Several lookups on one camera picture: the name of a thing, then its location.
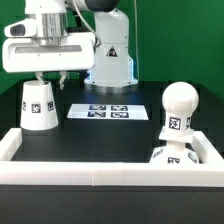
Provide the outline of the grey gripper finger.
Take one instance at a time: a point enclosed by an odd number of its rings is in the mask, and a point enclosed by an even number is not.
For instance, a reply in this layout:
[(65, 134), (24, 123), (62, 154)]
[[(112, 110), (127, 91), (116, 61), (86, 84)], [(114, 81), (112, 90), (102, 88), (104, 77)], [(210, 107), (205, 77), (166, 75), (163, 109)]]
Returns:
[(43, 79), (43, 73), (42, 72), (36, 72), (35, 74), (37, 80), (41, 83), (44, 84), (44, 79)]
[(60, 80), (59, 80), (59, 87), (61, 90), (64, 89), (64, 82), (66, 80), (67, 77), (67, 71), (60, 71)]

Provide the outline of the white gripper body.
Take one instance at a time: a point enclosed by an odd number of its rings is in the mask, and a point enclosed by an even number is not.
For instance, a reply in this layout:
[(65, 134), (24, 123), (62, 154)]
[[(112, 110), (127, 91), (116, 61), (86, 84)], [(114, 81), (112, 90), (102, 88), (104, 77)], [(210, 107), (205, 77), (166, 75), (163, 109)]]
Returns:
[(68, 36), (60, 45), (41, 46), (31, 38), (9, 38), (2, 48), (3, 68), (8, 73), (91, 69), (94, 50), (89, 38)]

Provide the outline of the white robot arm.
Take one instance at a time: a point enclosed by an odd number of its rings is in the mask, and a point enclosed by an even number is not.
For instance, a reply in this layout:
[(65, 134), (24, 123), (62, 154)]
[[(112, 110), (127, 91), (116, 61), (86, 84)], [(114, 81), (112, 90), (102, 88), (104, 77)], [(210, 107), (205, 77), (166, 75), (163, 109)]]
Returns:
[(26, 18), (4, 29), (7, 72), (85, 71), (88, 87), (119, 92), (138, 83), (129, 56), (129, 19), (120, 0), (25, 0)]

